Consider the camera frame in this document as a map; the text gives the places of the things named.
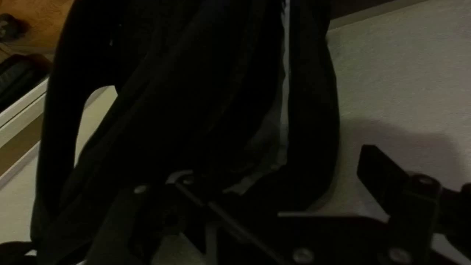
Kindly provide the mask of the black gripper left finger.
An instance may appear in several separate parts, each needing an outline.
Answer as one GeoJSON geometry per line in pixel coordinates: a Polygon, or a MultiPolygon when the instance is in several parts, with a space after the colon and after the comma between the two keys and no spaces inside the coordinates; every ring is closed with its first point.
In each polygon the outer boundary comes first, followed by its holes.
{"type": "Polygon", "coordinates": [[[189,263],[181,254],[164,251],[172,239],[184,239],[203,265],[275,265],[272,249],[230,213],[221,199],[242,205],[233,187],[240,177],[175,173],[159,189],[147,186],[134,201],[121,198],[87,254],[86,265],[174,265],[189,263]]]}

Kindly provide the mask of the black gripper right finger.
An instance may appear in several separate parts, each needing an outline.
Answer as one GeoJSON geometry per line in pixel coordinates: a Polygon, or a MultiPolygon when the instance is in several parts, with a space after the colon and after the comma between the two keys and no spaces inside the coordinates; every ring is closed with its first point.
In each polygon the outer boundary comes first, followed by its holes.
{"type": "Polygon", "coordinates": [[[409,174],[373,145],[361,148],[356,176],[389,215],[384,258],[408,257],[408,265],[458,265],[437,254],[433,238],[442,235],[461,255],[471,258],[471,190],[446,189],[437,179],[409,174]]]}

